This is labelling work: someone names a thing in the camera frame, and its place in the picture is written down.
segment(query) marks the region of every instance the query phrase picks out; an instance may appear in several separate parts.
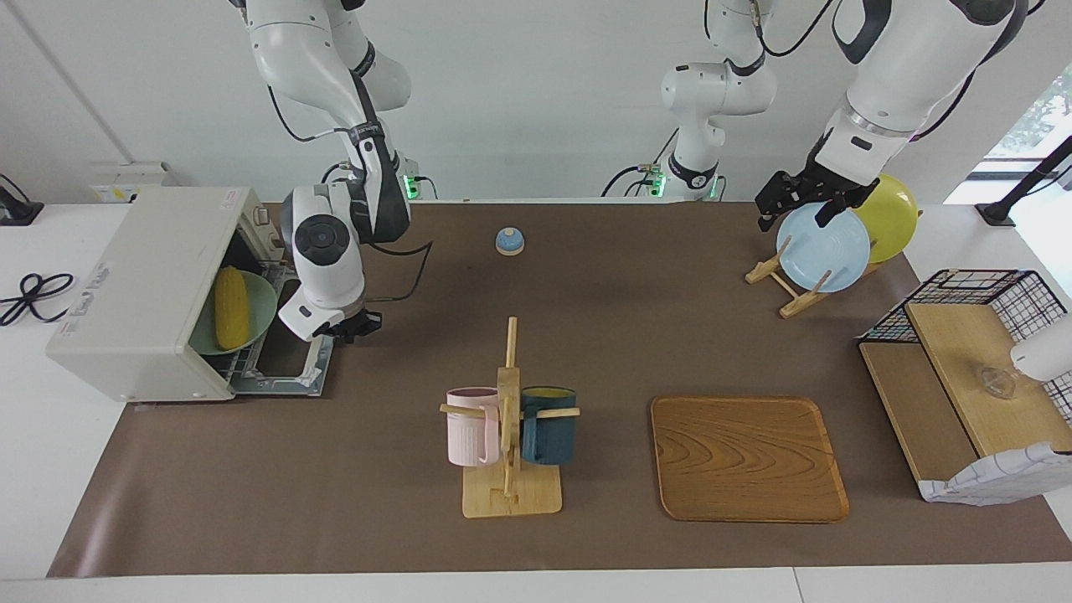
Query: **black cable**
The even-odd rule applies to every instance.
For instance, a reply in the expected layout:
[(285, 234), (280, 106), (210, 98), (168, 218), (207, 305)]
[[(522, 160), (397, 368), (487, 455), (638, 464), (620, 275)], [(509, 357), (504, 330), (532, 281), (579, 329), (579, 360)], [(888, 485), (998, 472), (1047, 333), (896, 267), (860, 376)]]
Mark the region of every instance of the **black cable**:
[[(46, 289), (50, 283), (62, 280), (63, 283), (57, 285), (55, 289)], [(15, 323), (27, 310), (30, 311), (39, 321), (43, 323), (54, 323), (62, 319), (66, 314), (66, 310), (56, 314), (55, 317), (46, 318), (41, 315), (38, 308), (34, 306), (38, 302), (42, 299), (48, 299), (49, 297), (55, 297), (74, 284), (74, 275), (66, 273), (61, 273), (47, 279), (42, 277), (36, 273), (30, 273), (23, 277), (23, 280), (18, 283), (19, 291), (23, 292), (18, 297), (9, 297), (6, 299), (0, 299), (0, 306), (5, 304), (14, 304), (8, 311), (0, 315), (0, 326), (10, 326)]]
[(923, 138), (929, 136), (935, 130), (941, 128), (941, 124), (944, 123), (947, 119), (949, 119), (949, 116), (953, 115), (953, 112), (956, 111), (956, 107), (961, 104), (961, 101), (964, 100), (964, 95), (968, 93), (968, 88), (971, 87), (971, 80), (974, 78), (976, 78), (976, 72), (972, 71), (970, 74), (968, 74), (968, 77), (965, 78), (964, 86), (961, 86), (961, 91), (956, 93), (956, 98), (953, 99), (952, 103), (950, 103), (949, 108), (946, 109), (946, 113), (943, 113), (941, 117), (938, 118), (938, 121), (935, 121), (929, 128), (927, 128), (923, 132), (920, 132), (919, 134), (912, 136), (912, 139), (910, 142), (915, 143), (922, 141)]
[(611, 187), (613, 187), (615, 182), (621, 180), (622, 177), (625, 176), (626, 174), (632, 174), (634, 172), (640, 172), (640, 166), (634, 165), (631, 167), (626, 167), (625, 170), (615, 174), (614, 177), (610, 179), (610, 182), (607, 183), (607, 188), (604, 189), (602, 194), (600, 194), (599, 196), (607, 196), (607, 193), (610, 192)]
[(647, 181), (649, 180), (637, 180), (636, 182), (629, 185), (629, 188), (625, 189), (625, 194), (622, 195), (622, 196), (629, 196), (629, 192), (632, 191), (632, 187), (637, 187), (637, 192), (632, 196), (639, 195), (641, 189), (643, 189), (643, 187), (644, 187), (644, 183), (647, 182)]
[(800, 48), (804, 44), (804, 42), (812, 35), (812, 32), (815, 31), (816, 26), (819, 25), (819, 21), (822, 20), (822, 16), (827, 14), (827, 11), (830, 10), (830, 6), (833, 3), (834, 0), (827, 0), (827, 3), (822, 5), (822, 9), (819, 11), (819, 14), (815, 16), (815, 20), (813, 20), (812, 25), (809, 25), (808, 28), (804, 31), (804, 35), (802, 35), (801, 39), (798, 40), (795, 44), (790, 46), (788, 50), (784, 53), (778, 53), (772, 50), (771, 47), (766, 45), (766, 39), (763, 35), (763, 26), (760, 23), (758, 23), (760, 14), (759, 0), (751, 0), (751, 5), (753, 10), (755, 11), (755, 18), (756, 18), (756, 35), (759, 36), (759, 43), (763, 45), (763, 50), (768, 55), (771, 55), (772, 57), (775, 58), (788, 57), (789, 55), (795, 53), (796, 49)]
[(8, 176), (4, 176), (3, 174), (0, 174), (0, 178), (3, 178), (4, 181), (6, 181), (12, 187), (14, 187), (14, 189), (16, 191), (18, 191), (18, 194), (23, 195), (23, 198), (26, 200), (27, 203), (30, 203), (30, 196), (26, 194), (26, 191), (24, 191), (23, 189), (18, 188), (18, 185), (16, 185), (14, 180), (12, 180), (11, 178), (9, 178)]
[(268, 87), (268, 95), (271, 97), (271, 106), (276, 107), (276, 117), (279, 118), (279, 122), (283, 124), (283, 129), (286, 130), (286, 133), (289, 134), (292, 138), (294, 138), (295, 141), (298, 141), (299, 143), (311, 143), (311, 142), (315, 141), (316, 138), (319, 138), (319, 137), (324, 136), (325, 134), (329, 134), (331, 132), (337, 132), (337, 133), (346, 133), (347, 132), (347, 130), (345, 128), (332, 128), (330, 130), (330, 132), (325, 132), (324, 134), (317, 134), (315, 136), (309, 136), (309, 137), (303, 138), (303, 137), (295, 134), (294, 130), (291, 130), (291, 127), (286, 123), (286, 118), (283, 117), (283, 112), (280, 111), (280, 108), (279, 108), (279, 101), (276, 100), (276, 91), (271, 89), (271, 86)]
[(723, 181), (723, 190), (718, 191), (718, 203), (721, 203), (723, 202), (723, 197), (726, 196), (726, 185), (729, 182), (729, 180), (726, 179), (726, 176), (719, 176), (719, 177), (715, 178), (715, 186), (716, 187), (718, 186), (718, 181), (719, 180)]
[(434, 240), (430, 240), (430, 241), (426, 242), (425, 245), (418, 247), (417, 249), (412, 249), (410, 251), (393, 251), (391, 249), (385, 249), (383, 247), (379, 247), (378, 245), (376, 245), (374, 242), (370, 242), (369, 247), (371, 247), (372, 249), (375, 249), (376, 251), (378, 251), (381, 253), (384, 253), (386, 255), (392, 255), (394, 258), (405, 258), (405, 256), (408, 256), (408, 255), (416, 255), (416, 254), (420, 253), (421, 251), (423, 251), (425, 252), (425, 256), (420, 260), (420, 268), (417, 270), (417, 278), (413, 281), (413, 286), (410, 288), (410, 292), (408, 293), (406, 293), (405, 295), (399, 296), (399, 297), (373, 297), (371, 299), (368, 299), (367, 303), (368, 304), (379, 304), (379, 303), (384, 303), (384, 302), (402, 302), (404, 299), (408, 299), (417, 291), (417, 285), (420, 284), (420, 278), (425, 275), (425, 266), (428, 264), (428, 256), (429, 256), (429, 254), (432, 253), (432, 245), (434, 242), (435, 242)]
[(673, 137), (676, 136), (679, 132), (681, 132), (681, 128), (673, 129), (673, 132), (670, 133), (670, 137), (667, 138), (667, 144), (662, 145), (662, 148), (659, 150), (659, 155), (655, 156), (655, 161), (653, 161), (652, 163), (654, 163), (655, 165), (659, 164), (659, 160), (662, 159), (662, 153), (665, 153), (667, 149), (670, 148), (670, 143), (673, 142)]
[(332, 172), (334, 172), (336, 170), (342, 170), (346, 165), (349, 165), (349, 162), (347, 162), (347, 161), (340, 161), (339, 163), (336, 163), (334, 165), (332, 165), (331, 167), (329, 167), (328, 171), (324, 173), (324, 176), (321, 177), (321, 183), (322, 185), (326, 185), (328, 182), (328, 178), (331, 177), (331, 173)]
[(1056, 185), (1057, 181), (1060, 180), (1061, 178), (1063, 178), (1064, 176), (1068, 176), (1069, 172), (1072, 172), (1072, 165), (1069, 165), (1068, 167), (1066, 167), (1063, 172), (1061, 172), (1060, 174), (1058, 174), (1057, 177), (1055, 177), (1053, 180), (1049, 180), (1049, 182), (1047, 182), (1046, 185), (1044, 185), (1044, 186), (1042, 186), (1042, 187), (1040, 187), (1038, 189), (1034, 189), (1031, 192), (1024, 193), (1024, 196), (1031, 196), (1034, 193), (1041, 193), (1042, 191), (1044, 191), (1044, 190), (1048, 189), (1049, 187)]
[(429, 185), (432, 185), (432, 194), (435, 195), (435, 198), (440, 198), (440, 191), (435, 188), (435, 180), (429, 178), (428, 176), (417, 176), (414, 178), (414, 181), (428, 182)]

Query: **corn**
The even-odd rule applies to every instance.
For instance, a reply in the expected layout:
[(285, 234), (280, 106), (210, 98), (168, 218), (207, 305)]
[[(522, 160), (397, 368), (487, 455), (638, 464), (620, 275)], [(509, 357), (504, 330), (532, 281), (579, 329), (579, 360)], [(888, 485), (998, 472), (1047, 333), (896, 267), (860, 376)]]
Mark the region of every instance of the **corn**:
[(215, 276), (215, 341), (223, 350), (241, 348), (250, 340), (250, 300), (245, 280), (227, 266)]

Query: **white table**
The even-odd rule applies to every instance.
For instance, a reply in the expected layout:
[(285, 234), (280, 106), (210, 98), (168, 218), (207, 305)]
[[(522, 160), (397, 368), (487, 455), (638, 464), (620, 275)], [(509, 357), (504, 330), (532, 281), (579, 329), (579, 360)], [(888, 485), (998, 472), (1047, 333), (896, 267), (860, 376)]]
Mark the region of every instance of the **white table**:
[[(126, 208), (50, 206), (31, 227), (0, 231), (0, 293), (13, 293), (29, 271), (85, 277)], [(1054, 283), (1014, 231), (986, 227), (968, 207), (927, 208), (906, 254), (921, 278), (946, 267), (1030, 268)], [(76, 291), (42, 310), (62, 309)], [(53, 329), (31, 319), (0, 329), (0, 358), (25, 358), (0, 366), (0, 601), (472, 601), (508, 592), (511, 603), (976, 603), (1060, 601), (1072, 584), (1072, 563), (42, 580), (122, 410), (44, 357)], [(1072, 533), (1072, 489), (1047, 499)]]

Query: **green plate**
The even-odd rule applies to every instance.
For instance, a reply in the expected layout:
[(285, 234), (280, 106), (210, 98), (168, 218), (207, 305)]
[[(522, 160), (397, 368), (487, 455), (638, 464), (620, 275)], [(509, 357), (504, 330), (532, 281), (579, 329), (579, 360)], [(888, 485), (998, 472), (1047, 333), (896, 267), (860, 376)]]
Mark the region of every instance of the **green plate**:
[(203, 356), (220, 356), (229, 354), (253, 343), (258, 337), (268, 330), (271, 321), (276, 319), (276, 309), (279, 307), (279, 296), (264, 278), (238, 270), (245, 281), (245, 294), (250, 300), (250, 340), (234, 350), (223, 350), (215, 341), (215, 283), (208, 292), (208, 300), (205, 308), (197, 317), (197, 324), (194, 333), (190, 336), (190, 347)]

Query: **white wall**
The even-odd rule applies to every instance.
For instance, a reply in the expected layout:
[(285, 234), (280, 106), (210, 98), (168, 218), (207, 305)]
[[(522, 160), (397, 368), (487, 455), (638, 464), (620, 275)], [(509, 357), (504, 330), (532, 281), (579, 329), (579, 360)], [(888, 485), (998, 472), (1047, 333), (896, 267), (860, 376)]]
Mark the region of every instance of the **white wall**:
[[(821, 3), (783, 2), (771, 45), (787, 46)], [(62, 90), (31, 38), (6, 35), (20, 29), (8, 6), (118, 146), (91, 114), (60, 106), (77, 95)], [(386, 115), (400, 148), (444, 196), (494, 198), (591, 196), (619, 168), (650, 161), (674, 127), (659, 101), (664, 72), (719, 59), (701, 12), (700, 0), (372, 0), (360, 17), (413, 76), (411, 104)], [(940, 203), (1072, 62), (1070, 25), (1072, 5), (1048, 3), (981, 70), (956, 116), (891, 172)], [(167, 162), (181, 183), (252, 185), (264, 198), (343, 157), (334, 139), (299, 145), (282, 131), (224, 0), (0, 0), (0, 170), (43, 200), (88, 198), (89, 162), (116, 161), (122, 149)], [(771, 111), (725, 120), (730, 197), (750, 196), (775, 170), (799, 170), (852, 77), (827, 25), (771, 65), (780, 80)], [(284, 111), (300, 132), (323, 127), (302, 107)]]

